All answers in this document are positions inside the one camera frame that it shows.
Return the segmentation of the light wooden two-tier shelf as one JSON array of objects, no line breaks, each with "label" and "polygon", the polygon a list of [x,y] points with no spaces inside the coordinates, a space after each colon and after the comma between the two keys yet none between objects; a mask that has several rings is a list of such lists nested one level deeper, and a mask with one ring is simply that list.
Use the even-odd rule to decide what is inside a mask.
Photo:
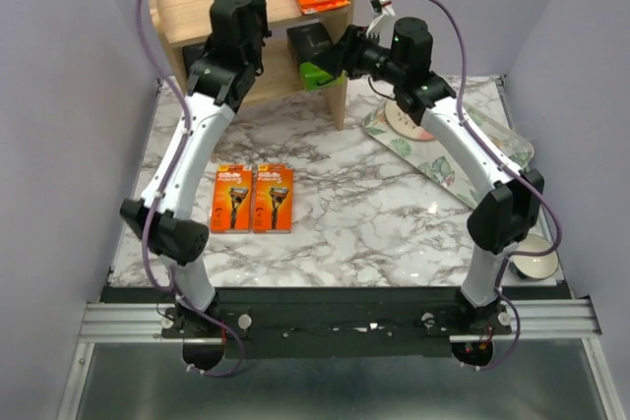
[{"label": "light wooden two-tier shelf", "polygon": [[[211,32],[210,7],[213,0],[148,0],[149,12],[169,73],[178,87],[186,89],[187,68],[183,48],[203,43]],[[319,21],[331,39],[341,37],[352,22],[351,4],[337,10],[304,15],[295,0],[267,0],[267,16],[273,36],[263,49],[264,73],[246,95],[242,105],[249,107],[293,95],[303,90],[296,65],[289,53],[284,33],[304,22]]]}]

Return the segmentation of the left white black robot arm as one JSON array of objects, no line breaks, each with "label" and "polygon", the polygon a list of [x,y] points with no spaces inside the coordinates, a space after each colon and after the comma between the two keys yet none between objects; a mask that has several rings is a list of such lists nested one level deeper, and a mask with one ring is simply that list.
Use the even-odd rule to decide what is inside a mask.
[{"label": "left white black robot arm", "polygon": [[193,203],[215,146],[264,70],[270,34],[265,0],[214,0],[210,20],[212,32],[190,68],[182,114],[156,175],[119,211],[143,254],[157,255],[167,268],[165,291],[187,308],[184,324],[198,336],[217,328],[219,314],[203,259],[209,228],[192,219]]}]

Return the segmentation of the black green razor box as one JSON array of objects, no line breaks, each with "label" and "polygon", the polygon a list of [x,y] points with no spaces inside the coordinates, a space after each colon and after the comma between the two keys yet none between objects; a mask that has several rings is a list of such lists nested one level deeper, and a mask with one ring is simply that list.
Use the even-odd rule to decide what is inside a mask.
[{"label": "black green razor box", "polygon": [[333,88],[345,81],[344,77],[335,78],[312,62],[315,55],[333,45],[328,31],[321,22],[288,28],[286,37],[290,55],[306,91]]},{"label": "black green razor box", "polygon": [[192,65],[203,55],[204,46],[204,43],[196,43],[182,47],[186,76],[189,76]]}]

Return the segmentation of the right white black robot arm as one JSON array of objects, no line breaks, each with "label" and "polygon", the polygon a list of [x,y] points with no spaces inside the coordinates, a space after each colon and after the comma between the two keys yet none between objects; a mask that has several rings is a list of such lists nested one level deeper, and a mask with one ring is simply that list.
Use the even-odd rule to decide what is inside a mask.
[{"label": "right white black robot arm", "polygon": [[391,85],[399,109],[432,135],[472,182],[477,197],[467,220],[472,262],[452,313],[459,330],[473,333],[496,319],[498,286],[511,253],[536,224],[544,179],[500,154],[481,133],[459,95],[432,71],[432,47],[426,22],[404,17],[395,22],[388,48],[365,27],[350,25],[312,61],[334,77],[368,76]]}]

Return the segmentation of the black green razor box front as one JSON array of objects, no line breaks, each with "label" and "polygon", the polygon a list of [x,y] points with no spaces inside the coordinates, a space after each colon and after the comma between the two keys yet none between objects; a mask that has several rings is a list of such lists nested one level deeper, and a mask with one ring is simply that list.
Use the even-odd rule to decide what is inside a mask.
[{"label": "black green razor box front", "polygon": [[192,65],[203,55],[204,46],[204,43],[196,43],[182,47],[186,76],[189,76]]}]

